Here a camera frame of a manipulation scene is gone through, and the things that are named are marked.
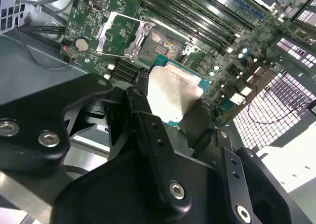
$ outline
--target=capacitor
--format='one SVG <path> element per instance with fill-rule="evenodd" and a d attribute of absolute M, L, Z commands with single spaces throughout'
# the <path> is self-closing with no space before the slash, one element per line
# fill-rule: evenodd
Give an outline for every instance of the capacitor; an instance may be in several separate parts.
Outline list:
<path fill-rule="evenodd" d="M 77 49 L 81 52 L 85 52 L 89 49 L 89 41 L 85 38 L 77 39 L 75 44 Z"/>
<path fill-rule="evenodd" d="M 244 54 L 246 54 L 246 53 L 248 53 L 249 52 L 249 50 L 247 49 L 247 48 L 244 48 L 243 50 L 242 50 L 242 53 L 244 53 Z"/>

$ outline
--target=metal panel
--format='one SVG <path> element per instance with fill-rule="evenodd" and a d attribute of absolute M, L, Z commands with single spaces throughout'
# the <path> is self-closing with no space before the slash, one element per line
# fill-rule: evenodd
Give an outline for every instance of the metal panel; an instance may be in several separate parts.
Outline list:
<path fill-rule="evenodd" d="M 37 66 L 16 38 L 15 32 L 0 36 L 0 104 L 84 74 L 73 66 L 63 70 L 47 70 Z M 25 40 L 33 56 L 43 65 L 60 67 L 66 64 L 59 59 L 59 51 L 30 37 L 25 37 Z"/>
<path fill-rule="evenodd" d="M 30 5 L 16 0 L 0 0 L 0 34 L 8 32 L 14 26 L 24 25 Z"/>

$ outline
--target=ram slot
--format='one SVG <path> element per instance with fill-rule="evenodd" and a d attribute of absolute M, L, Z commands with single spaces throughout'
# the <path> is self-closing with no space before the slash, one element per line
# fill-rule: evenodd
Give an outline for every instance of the ram slot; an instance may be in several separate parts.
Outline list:
<path fill-rule="evenodd" d="M 213 40 L 215 40 L 219 44 L 222 44 L 222 45 L 228 45 L 229 44 L 229 42 L 227 42 L 227 40 L 224 37 L 222 37 L 221 35 L 217 34 L 213 30 L 207 28 L 205 25 L 203 25 L 202 23 L 196 21 L 193 17 L 191 17 L 190 15 L 186 14 L 181 9 L 176 8 L 175 6 L 171 5 L 169 2 L 167 2 L 165 0 L 150 0 L 150 1 L 152 3 L 154 3 L 155 5 L 160 5 L 165 10 L 171 12 L 173 15 L 177 15 L 183 21 L 185 21 L 186 23 L 192 25 L 193 27 L 198 29 L 199 32 L 202 32 L 203 34 L 207 35 L 209 38 L 212 38 Z"/>
<path fill-rule="evenodd" d="M 231 32 L 233 35 L 236 32 L 236 30 L 230 25 L 230 23 L 227 23 L 220 19 L 216 14 L 213 12 L 207 10 L 204 8 L 204 6 L 201 6 L 197 3 L 195 3 L 192 0 L 175 0 L 178 4 L 181 4 L 182 7 L 189 7 L 190 9 L 193 9 L 194 13 L 199 13 L 202 16 L 206 16 L 209 19 L 212 19 L 214 22 L 216 22 L 218 25 L 224 27 L 226 30 Z"/>
<path fill-rule="evenodd" d="M 184 16 L 185 14 L 181 12 L 180 10 L 175 9 L 174 7 L 168 7 L 167 2 L 163 0 L 150 0 L 151 3 L 156 5 L 157 7 L 160 6 L 164 10 L 168 11 L 167 14 L 172 14 L 174 16 L 177 16 L 180 20 L 183 20 L 186 24 L 190 25 L 191 28 L 194 28 L 199 33 L 206 35 L 209 39 L 212 39 L 217 45 L 225 46 L 229 43 L 222 37 L 217 36 L 214 32 L 209 31 L 206 29 L 206 27 L 203 27 L 201 24 L 198 25 L 196 22 L 193 21 L 193 19 L 190 21 L 188 20 L 188 17 Z"/>
<path fill-rule="evenodd" d="M 216 22 L 209 18 L 206 14 L 199 12 L 198 10 L 192 8 L 190 5 L 186 4 L 182 0 L 166 0 L 173 6 L 180 8 L 188 16 L 195 18 L 197 22 L 205 25 L 206 27 L 215 31 L 218 35 L 223 36 L 227 41 L 232 42 L 235 39 L 234 30 L 227 27 L 221 22 Z"/>
<path fill-rule="evenodd" d="M 166 11 L 161 10 L 161 7 L 159 5 L 155 5 L 152 2 L 148 1 L 143 2 L 143 4 L 144 7 L 147 8 L 150 12 L 155 13 L 161 19 L 163 19 L 165 23 L 168 22 L 168 24 L 174 24 L 175 26 L 181 28 L 183 31 L 191 35 L 191 37 L 199 39 L 201 42 L 209 45 L 217 51 L 223 51 L 223 45 L 219 44 L 218 42 L 199 32 L 196 28 L 182 21 L 180 18 L 171 14 L 170 12 L 166 14 Z"/>
<path fill-rule="evenodd" d="M 225 15 L 227 15 L 230 19 L 233 19 L 235 22 L 241 24 L 242 26 L 244 26 L 246 29 L 252 31 L 255 27 L 250 24 L 248 21 L 242 19 L 240 16 L 238 16 L 236 13 L 234 13 L 233 11 L 229 10 L 227 7 L 225 7 L 224 5 L 220 4 L 217 0 L 204 0 L 205 3 L 201 3 L 202 5 L 204 5 L 205 7 L 209 8 L 209 6 L 213 6 L 214 8 L 216 8 L 218 11 L 221 11 L 222 13 L 224 13 Z"/>
<path fill-rule="evenodd" d="M 182 16 L 186 17 L 190 22 L 200 25 L 203 28 L 206 28 L 209 32 L 214 32 L 217 37 L 221 37 L 226 41 L 232 43 L 235 39 L 235 36 L 227 31 L 224 27 L 215 23 L 213 20 L 209 19 L 206 16 L 203 16 L 201 13 L 195 11 L 190 6 L 185 5 L 185 3 L 177 3 L 179 0 L 164 0 L 166 5 L 169 8 L 176 9 L 181 13 Z"/>

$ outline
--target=black plastic bracket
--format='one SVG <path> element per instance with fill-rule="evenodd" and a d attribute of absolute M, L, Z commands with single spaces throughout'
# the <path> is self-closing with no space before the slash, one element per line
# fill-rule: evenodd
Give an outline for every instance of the black plastic bracket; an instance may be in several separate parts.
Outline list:
<path fill-rule="evenodd" d="M 56 171 L 70 147 L 64 122 L 66 112 L 107 97 L 111 89 L 109 81 L 87 74 L 1 105 L 0 122 L 12 121 L 17 127 L 8 128 L 16 129 L 13 135 L 0 135 L 0 169 L 34 176 Z M 78 112 L 67 119 L 75 120 Z M 56 146 L 40 144 L 40 134 L 48 131 L 58 136 Z"/>
<path fill-rule="evenodd" d="M 191 208 L 191 193 L 181 175 L 167 132 L 161 119 L 151 114 L 146 95 L 141 90 L 128 88 L 126 93 L 139 149 L 148 158 L 154 176 L 158 205 L 165 209 L 167 220 L 181 219 Z M 183 197 L 178 199 L 172 195 L 173 183 L 181 186 Z"/>
<path fill-rule="evenodd" d="M 261 189 L 262 193 L 259 196 L 263 196 L 263 199 L 268 197 L 268 202 L 271 202 L 270 212 L 265 210 L 260 217 L 261 219 L 270 217 L 265 223 L 312 224 L 254 152 L 242 147 L 237 151 L 237 155 L 251 176 L 252 185 L 256 186 L 256 190 Z"/>
<path fill-rule="evenodd" d="M 214 129 L 209 145 L 196 158 L 210 164 L 221 175 L 230 219 L 240 224 L 245 223 L 243 219 L 259 224 L 252 209 L 241 160 L 233 153 L 229 137 L 224 137 L 219 129 Z M 247 212 L 238 213 L 240 208 Z"/>

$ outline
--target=perforated metal panel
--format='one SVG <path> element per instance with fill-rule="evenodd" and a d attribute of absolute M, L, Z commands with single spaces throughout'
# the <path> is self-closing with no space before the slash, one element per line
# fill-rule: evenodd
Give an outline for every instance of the perforated metal panel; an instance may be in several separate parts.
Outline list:
<path fill-rule="evenodd" d="M 24 24 L 30 5 L 16 0 L 0 0 L 0 34 L 6 33 Z"/>
<path fill-rule="evenodd" d="M 270 145 L 301 120 L 306 103 L 314 99 L 315 95 L 282 71 L 234 118 L 244 145 L 259 150 Z"/>

